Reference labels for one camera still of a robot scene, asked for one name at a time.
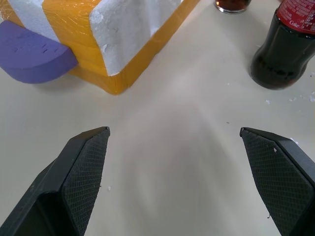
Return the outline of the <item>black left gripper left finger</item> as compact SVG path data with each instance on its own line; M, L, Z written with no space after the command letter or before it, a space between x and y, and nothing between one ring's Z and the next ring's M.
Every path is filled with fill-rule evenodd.
M82 236L100 189L109 127L71 138L0 228L2 236Z

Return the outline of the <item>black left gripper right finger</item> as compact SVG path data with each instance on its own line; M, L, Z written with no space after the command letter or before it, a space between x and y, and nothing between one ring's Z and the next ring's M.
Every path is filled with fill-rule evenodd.
M256 188L283 236L315 234L315 163L291 139L243 127Z

